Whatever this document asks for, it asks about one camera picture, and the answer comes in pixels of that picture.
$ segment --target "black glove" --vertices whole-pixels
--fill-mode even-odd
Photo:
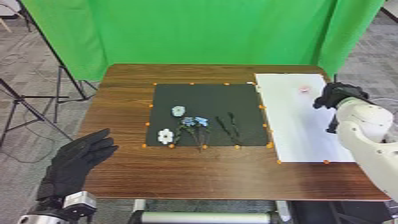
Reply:
[[[111,130],[105,129],[63,146],[47,168],[38,200],[49,197],[65,198],[82,191],[89,171],[118,150],[114,139],[105,138],[109,133]]]
[[[328,83],[322,96],[315,100],[315,109],[319,109],[322,106],[326,106],[328,109],[336,108],[340,102],[349,97],[356,97],[358,99],[372,103],[368,101],[370,94],[363,91],[361,87],[344,84],[342,82]]]

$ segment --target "wooden table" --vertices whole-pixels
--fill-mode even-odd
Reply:
[[[100,198],[390,200],[356,163],[278,164],[265,147],[146,147],[153,83],[246,83],[255,73],[319,73],[315,66],[114,65],[86,115],[81,135],[104,128],[121,146],[91,172]]]

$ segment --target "white paper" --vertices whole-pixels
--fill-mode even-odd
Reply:
[[[322,75],[256,74],[256,79],[281,162],[354,162],[338,135],[326,131],[336,110],[313,108]]]

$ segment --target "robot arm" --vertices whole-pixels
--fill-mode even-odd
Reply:
[[[18,224],[72,224],[84,217],[91,222],[97,198],[82,188],[91,169],[118,150],[109,133],[105,129],[63,146],[41,180],[38,205]]]
[[[398,201],[398,143],[384,143],[393,113],[368,101],[360,87],[331,83],[315,107],[336,108],[336,133],[379,189]]]

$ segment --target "green backdrop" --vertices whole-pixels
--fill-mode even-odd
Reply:
[[[312,64],[335,75],[384,0],[24,0],[77,79],[114,63]]]

